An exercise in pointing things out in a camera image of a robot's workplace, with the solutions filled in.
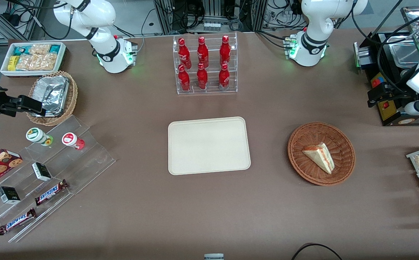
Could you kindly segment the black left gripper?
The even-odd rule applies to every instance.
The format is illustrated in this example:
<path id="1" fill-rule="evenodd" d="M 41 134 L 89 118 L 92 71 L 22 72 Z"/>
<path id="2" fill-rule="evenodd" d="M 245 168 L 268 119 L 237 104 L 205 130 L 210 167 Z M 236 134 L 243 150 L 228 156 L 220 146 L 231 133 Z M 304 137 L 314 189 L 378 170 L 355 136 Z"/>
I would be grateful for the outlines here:
<path id="1" fill-rule="evenodd" d="M 368 91 L 368 108 L 375 106 L 381 99 L 383 102 L 403 99 L 404 102 L 412 101 L 412 96 L 406 89 L 401 89 L 394 84 L 380 83 L 375 90 Z"/>

